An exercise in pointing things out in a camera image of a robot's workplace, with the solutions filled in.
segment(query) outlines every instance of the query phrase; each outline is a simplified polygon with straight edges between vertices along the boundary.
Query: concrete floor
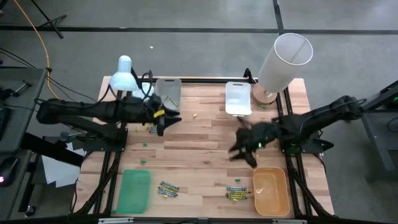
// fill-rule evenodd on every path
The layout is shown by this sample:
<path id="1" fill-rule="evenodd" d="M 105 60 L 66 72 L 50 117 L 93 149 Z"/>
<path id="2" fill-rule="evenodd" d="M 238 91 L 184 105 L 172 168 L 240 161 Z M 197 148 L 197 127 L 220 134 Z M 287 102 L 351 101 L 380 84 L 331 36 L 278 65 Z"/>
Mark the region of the concrete floor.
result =
<path id="1" fill-rule="evenodd" d="M 62 26 L 277 28 L 272 0 L 37 2 L 50 17 L 67 14 L 60 23 Z M 35 24 L 44 22 L 29 1 L 21 4 Z M 286 29 L 398 29 L 395 0 L 279 0 L 279 4 Z M 17 17 L 6 14 L 0 24 L 27 25 L 13 2 L 5 9 Z M 122 54 L 132 58 L 137 73 L 151 69 L 154 75 L 165 76 L 241 77 L 246 67 L 253 74 L 258 72 L 277 37 L 277 34 L 63 32 L 65 38 L 61 40 L 53 32 L 41 34 L 49 50 L 52 77 L 93 98 L 98 96 L 102 77 L 115 71 L 117 58 Z M 396 35 L 304 36 L 312 43 L 314 56 L 299 77 L 305 79 L 312 108 L 342 95 L 369 97 L 397 80 Z M 34 32 L 0 31 L 0 47 L 38 67 L 45 66 L 44 52 Z M 7 65 L 17 65 L 7 58 L 0 59 Z M 50 97 L 44 88 L 41 98 Z M 38 136 L 53 136 L 64 129 L 68 128 L 44 126 L 35 119 L 29 126 L 29 131 Z M 364 179 L 372 169 L 374 157 L 362 123 L 337 122 L 324 131 L 323 139 L 335 143 L 325 153 L 335 213 L 343 218 L 398 222 L 398 185 L 369 184 Z M 43 188 L 36 217 L 67 213 L 73 187 Z M 58 199 L 53 196 L 61 194 L 66 196 Z"/>

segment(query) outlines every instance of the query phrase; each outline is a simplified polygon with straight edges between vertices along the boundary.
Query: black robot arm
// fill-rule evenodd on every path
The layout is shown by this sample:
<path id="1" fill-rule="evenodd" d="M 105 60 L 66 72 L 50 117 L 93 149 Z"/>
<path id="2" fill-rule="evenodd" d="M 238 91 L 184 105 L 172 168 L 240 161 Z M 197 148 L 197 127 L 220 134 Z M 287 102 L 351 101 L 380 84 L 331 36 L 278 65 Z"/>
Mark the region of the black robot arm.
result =
<path id="1" fill-rule="evenodd" d="M 245 159 L 253 168 L 257 166 L 253 153 L 267 143 L 279 139 L 281 145 L 299 146 L 311 134 L 339 121 L 352 121 L 362 117 L 361 100 L 343 96 L 331 104 L 304 114 L 293 114 L 272 119 L 272 123 L 250 124 L 240 119 L 244 128 L 236 131 L 236 143 L 229 150 L 239 151 L 230 159 Z"/>
<path id="2" fill-rule="evenodd" d="M 177 115 L 178 111 L 167 109 L 160 97 L 153 94 L 147 101 L 125 96 L 121 100 L 92 104 L 49 99 L 41 102 L 36 118 L 42 124 L 63 123 L 98 134 L 108 141 L 117 141 L 117 122 L 154 123 L 157 125 L 157 134 L 163 136 L 165 128 L 181 121 Z M 81 116 L 98 118 L 107 124 L 98 124 Z"/>

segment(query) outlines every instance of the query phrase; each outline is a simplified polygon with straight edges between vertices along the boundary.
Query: white paper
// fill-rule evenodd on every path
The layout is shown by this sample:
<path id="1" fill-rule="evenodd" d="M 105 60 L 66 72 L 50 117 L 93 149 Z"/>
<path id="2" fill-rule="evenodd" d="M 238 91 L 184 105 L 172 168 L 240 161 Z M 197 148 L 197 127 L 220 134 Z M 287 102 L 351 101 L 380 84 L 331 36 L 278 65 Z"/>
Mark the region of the white paper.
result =
<path id="1" fill-rule="evenodd" d="M 84 151 L 82 149 L 74 151 L 72 143 L 67 143 L 67 149 L 81 156 L 84 155 Z M 72 181 L 72 177 L 76 176 L 76 173 L 78 176 L 80 172 L 80 167 L 60 162 L 47 156 L 43 156 L 42 159 L 45 178 L 48 184 L 60 180 L 60 183 L 58 184 L 64 185 L 65 183 Z"/>

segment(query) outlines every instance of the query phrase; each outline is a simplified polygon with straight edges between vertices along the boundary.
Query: orange plastic container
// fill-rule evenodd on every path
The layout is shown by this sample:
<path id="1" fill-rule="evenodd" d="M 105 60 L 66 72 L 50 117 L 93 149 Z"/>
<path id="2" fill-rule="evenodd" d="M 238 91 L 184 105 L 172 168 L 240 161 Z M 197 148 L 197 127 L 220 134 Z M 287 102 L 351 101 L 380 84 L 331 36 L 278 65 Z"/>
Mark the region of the orange plastic container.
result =
<path id="1" fill-rule="evenodd" d="M 276 167 L 258 168 L 253 173 L 254 203 L 260 215 L 283 217 L 289 214 L 285 172 Z"/>

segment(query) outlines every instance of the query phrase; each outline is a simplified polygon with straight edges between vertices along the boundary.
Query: green tray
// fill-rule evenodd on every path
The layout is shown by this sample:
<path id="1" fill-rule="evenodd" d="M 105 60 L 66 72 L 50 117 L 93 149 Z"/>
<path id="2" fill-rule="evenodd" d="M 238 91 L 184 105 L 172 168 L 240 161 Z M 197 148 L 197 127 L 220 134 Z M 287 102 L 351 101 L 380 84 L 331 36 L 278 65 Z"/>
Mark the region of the green tray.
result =
<path id="1" fill-rule="evenodd" d="M 150 172 L 125 170 L 119 192 L 118 213 L 142 214 L 148 207 Z"/>

